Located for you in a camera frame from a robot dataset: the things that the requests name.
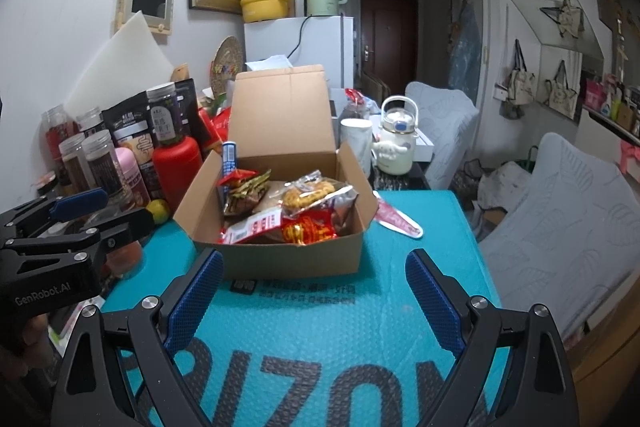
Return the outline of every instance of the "power cord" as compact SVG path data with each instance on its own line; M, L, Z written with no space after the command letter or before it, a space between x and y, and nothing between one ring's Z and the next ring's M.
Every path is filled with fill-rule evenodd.
M311 17L313 17L313 15L309 15L306 17L305 20L302 21L302 24L300 25L300 36L298 37L298 44L296 45L295 48L293 48L293 51L290 52L289 55L287 55L287 58L291 58L291 55L293 55L296 50L300 47L300 44L302 43L302 29L305 27L306 22L311 19Z

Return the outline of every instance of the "pink bow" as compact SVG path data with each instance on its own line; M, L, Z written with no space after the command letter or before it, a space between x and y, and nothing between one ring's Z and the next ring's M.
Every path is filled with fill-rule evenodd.
M635 158L640 162L640 147L620 140L620 172L626 174L626 163L629 158Z

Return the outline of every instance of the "green yellow fruit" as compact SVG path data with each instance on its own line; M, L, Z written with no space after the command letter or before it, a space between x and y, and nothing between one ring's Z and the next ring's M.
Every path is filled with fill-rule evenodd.
M146 209L153 214L156 225L164 225L171 216L169 204L164 200L153 200L146 206Z

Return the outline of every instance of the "teal mat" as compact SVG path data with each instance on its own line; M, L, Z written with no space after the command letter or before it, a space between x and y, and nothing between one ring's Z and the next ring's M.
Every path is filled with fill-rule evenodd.
M223 283L189 352L175 358L214 425L417 424L454 359L438 345L406 283L407 254L424 248L469 295L500 302L450 192L381 195L423 227L421 240L372 223L356 275L260 281L252 295L230 292L230 282ZM165 225L145 247L140 272L116 287L103 311L160 295L195 255L180 228ZM500 350L474 414L479 421L495 397L505 361ZM136 388L140 373L129 374ZM153 411L150 418L160 425Z

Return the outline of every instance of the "blue plastic garment cover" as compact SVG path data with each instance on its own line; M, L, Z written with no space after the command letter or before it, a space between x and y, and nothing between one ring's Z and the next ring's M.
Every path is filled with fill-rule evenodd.
M449 89L459 89L476 103L482 39L471 4L460 14L460 35L449 56Z

